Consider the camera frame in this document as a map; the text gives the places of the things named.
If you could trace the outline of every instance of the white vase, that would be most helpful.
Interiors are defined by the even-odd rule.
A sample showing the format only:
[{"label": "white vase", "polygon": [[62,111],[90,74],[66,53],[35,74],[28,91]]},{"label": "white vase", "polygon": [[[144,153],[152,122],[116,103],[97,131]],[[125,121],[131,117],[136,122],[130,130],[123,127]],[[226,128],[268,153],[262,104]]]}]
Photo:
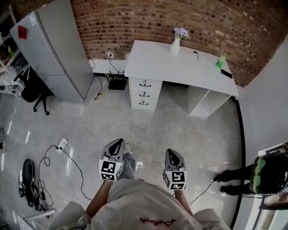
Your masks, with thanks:
[{"label": "white vase", "polygon": [[180,40],[181,40],[181,38],[175,37],[175,40],[170,47],[170,52],[174,55],[176,55],[180,50]]}]

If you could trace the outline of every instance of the door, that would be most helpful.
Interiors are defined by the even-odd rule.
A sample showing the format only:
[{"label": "door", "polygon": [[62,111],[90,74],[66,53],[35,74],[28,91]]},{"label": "door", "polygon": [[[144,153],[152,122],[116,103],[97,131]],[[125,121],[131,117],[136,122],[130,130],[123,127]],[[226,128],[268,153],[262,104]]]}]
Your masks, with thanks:
[{"label": "door", "polygon": [[[18,38],[18,26],[26,30],[26,39]],[[64,75],[65,70],[58,60],[44,32],[36,12],[28,14],[11,30],[21,53],[39,76]]]},{"label": "door", "polygon": [[80,95],[73,83],[71,83],[67,75],[40,76],[40,78],[59,100],[68,102],[84,101],[84,98]]}]

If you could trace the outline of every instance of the white tile floor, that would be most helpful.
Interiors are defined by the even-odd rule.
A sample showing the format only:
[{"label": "white tile floor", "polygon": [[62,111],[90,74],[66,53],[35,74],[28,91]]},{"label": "white tile floor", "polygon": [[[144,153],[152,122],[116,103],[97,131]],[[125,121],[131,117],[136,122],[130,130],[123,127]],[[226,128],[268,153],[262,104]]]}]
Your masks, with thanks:
[{"label": "white tile floor", "polygon": [[[38,164],[45,151],[75,131],[80,114],[99,85],[99,79],[94,79],[84,103],[50,97],[47,100],[49,116],[44,114],[43,107],[34,113],[32,103],[1,95],[0,126],[5,129],[7,151],[1,154],[0,216],[5,222],[13,224],[14,215],[24,217],[37,213],[18,195],[18,174],[23,162],[27,158],[33,160],[37,180]],[[77,133],[68,140],[70,154],[83,171],[83,190],[88,197],[92,198],[101,185],[98,163],[103,148],[117,138],[130,143],[135,159],[143,164],[135,177],[163,187],[161,173],[166,149],[182,154],[189,171],[184,192],[189,202],[207,188],[216,172],[240,167],[239,122],[231,100],[208,119],[201,119],[188,116],[186,90],[182,87],[163,85],[155,112],[131,109],[128,87],[124,91],[110,91],[106,83],[102,92],[103,96],[86,110]],[[68,158],[55,149],[51,149],[48,156],[51,165],[47,168],[42,164],[40,175],[52,195],[53,207],[60,212],[68,201],[75,201],[67,186]],[[70,168],[69,185],[79,200],[89,203],[80,191],[81,175],[75,165]],[[221,194],[220,186],[212,184],[191,208],[193,212],[214,208],[230,225],[237,197]],[[42,220],[42,224],[47,226],[52,220],[53,216]]]}]

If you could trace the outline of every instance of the refrigerator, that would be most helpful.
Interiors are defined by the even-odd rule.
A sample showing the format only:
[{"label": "refrigerator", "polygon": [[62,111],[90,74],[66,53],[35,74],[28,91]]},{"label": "refrigerator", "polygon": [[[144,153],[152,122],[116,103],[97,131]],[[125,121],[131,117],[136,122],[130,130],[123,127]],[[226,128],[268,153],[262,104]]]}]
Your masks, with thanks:
[{"label": "refrigerator", "polygon": [[[19,26],[25,28],[26,39],[19,38]],[[58,99],[84,101],[94,74],[70,0],[55,0],[42,6],[10,32],[30,66]]]}]

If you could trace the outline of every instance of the shoe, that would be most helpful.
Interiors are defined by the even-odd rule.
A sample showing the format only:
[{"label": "shoe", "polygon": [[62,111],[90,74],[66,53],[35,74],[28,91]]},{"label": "shoe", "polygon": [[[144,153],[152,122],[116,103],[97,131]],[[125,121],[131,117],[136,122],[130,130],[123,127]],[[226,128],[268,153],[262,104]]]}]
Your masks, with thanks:
[{"label": "shoe", "polygon": [[125,144],[124,153],[133,154],[132,146],[129,143]]},{"label": "shoe", "polygon": [[214,181],[221,182],[221,174],[217,174],[216,177],[214,177]]},{"label": "shoe", "polygon": [[6,140],[3,140],[3,143],[2,143],[2,151],[3,152],[6,152]]},{"label": "shoe", "polygon": [[221,186],[220,192],[224,193],[226,191],[226,186]]},{"label": "shoe", "polygon": [[230,170],[225,170],[221,174],[218,174],[216,177],[214,177],[214,181],[216,182],[228,182],[229,181],[229,173]]}]

